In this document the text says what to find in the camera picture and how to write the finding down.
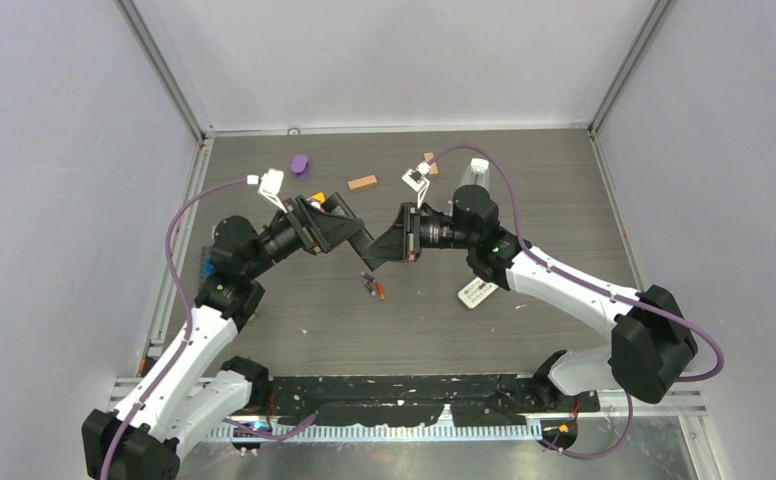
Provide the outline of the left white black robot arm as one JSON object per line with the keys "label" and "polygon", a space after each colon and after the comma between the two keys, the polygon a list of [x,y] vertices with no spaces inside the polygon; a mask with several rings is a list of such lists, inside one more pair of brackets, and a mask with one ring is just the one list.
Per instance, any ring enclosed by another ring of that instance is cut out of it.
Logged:
{"label": "left white black robot arm", "polygon": [[174,479],[227,416],[262,412],[271,398],[269,373],[247,358],[231,358],[205,388],[193,390],[257,310],[265,293],[259,276],[299,250],[317,255],[349,243],[362,253],[372,239],[338,193],[324,201],[287,199],[261,231],[242,216],[220,221],[210,247],[212,272],[188,301],[181,335],[114,409],[94,409],[83,422],[88,475]]}

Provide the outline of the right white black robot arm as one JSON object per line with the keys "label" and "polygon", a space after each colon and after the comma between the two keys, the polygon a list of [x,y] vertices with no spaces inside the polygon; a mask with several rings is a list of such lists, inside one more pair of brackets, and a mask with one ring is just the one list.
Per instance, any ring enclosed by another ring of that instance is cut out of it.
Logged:
{"label": "right white black robot arm", "polygon": [[497,203],[481,186],[459,187],[450,214],[402,204],[365,256],[407,263],[425,248],[465,250],[479,279],[552,305],[608,340],[594,350],[555,352],[536,370],[535,397],[548,410],[562,409],[583,392],[616,388],[657,404],[698,352],[691,330],[666,317],[681,313],[669,291],[604,284],[520,242],[501,225]]}

